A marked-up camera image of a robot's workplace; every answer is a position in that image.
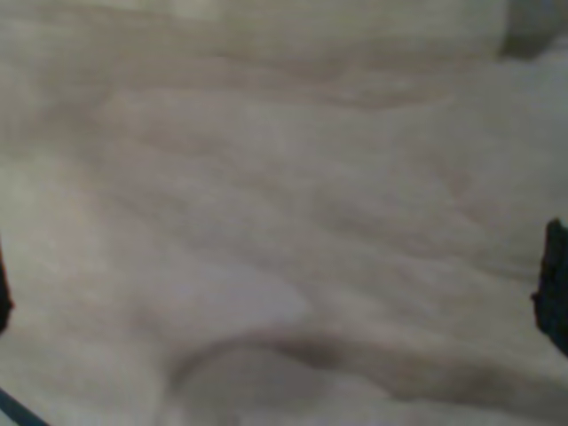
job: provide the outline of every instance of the black object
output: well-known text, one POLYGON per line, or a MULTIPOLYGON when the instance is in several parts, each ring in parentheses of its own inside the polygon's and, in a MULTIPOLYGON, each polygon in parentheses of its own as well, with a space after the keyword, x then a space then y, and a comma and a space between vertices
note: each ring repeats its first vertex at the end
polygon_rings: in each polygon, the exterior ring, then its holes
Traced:
POLYGON ((548 222, 539 290, 532 295, 539 330, 568 357, 568 229, 548 222))
MULTIPOLYGON (((8 328, 10 322, 10 314, 14 307, 4 267, 4 259, 2 257, 2 247, 0 246, 0 335, 8 328)), ((4 390, 0 389, 0 410, 10 417, 10 419, 20 426, 49 426, 42 419, 30 412, 16 399, 8 395, 4 390)))
POLYGON ((0 246, 0 335, 8 328, 10 322, 10 314, 14 307, 12 295, 10 293, 10 285, 4 267, 4 259, 2 257, 2 246, 0 246))

